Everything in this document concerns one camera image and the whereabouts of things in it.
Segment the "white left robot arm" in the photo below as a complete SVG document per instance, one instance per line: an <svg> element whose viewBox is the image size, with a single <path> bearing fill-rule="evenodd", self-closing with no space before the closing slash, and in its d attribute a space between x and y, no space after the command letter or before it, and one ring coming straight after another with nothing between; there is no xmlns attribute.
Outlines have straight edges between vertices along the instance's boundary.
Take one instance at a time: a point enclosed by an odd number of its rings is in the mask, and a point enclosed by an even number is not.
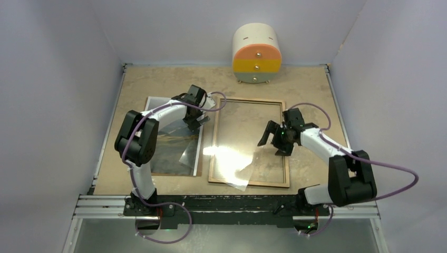
<svg viewBox="0 0 447 253"><path fill-rule="evenodd" d="M191 85L186 93L170 98L158 107L126 113L114 149L128 167L132 190L129 207L149 216L163 204L157 200L150 161L156 152L158 132L167 125L182 120L194 131L209 120L205 112L217 111L212 94Z"/></svg>

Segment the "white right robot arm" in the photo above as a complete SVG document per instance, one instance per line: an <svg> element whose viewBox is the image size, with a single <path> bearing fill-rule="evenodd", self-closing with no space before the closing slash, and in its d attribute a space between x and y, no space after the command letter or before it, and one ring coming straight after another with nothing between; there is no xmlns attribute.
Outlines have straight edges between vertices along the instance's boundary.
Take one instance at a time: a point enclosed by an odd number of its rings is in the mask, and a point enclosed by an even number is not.
<svg viewBox="0 0 447 253"><path fill-rule="evenodd" d="M277 148L276 155L288 157L294 145L314 152L328 165L328 183L301 188L296 208L307 215L319 204L346 206L369 201L377 196L377 187L368 154L353 151L327 137L316 124L306 123L298 108L283 111L283 122L268 121L259 146L267 143Z"/></svg>

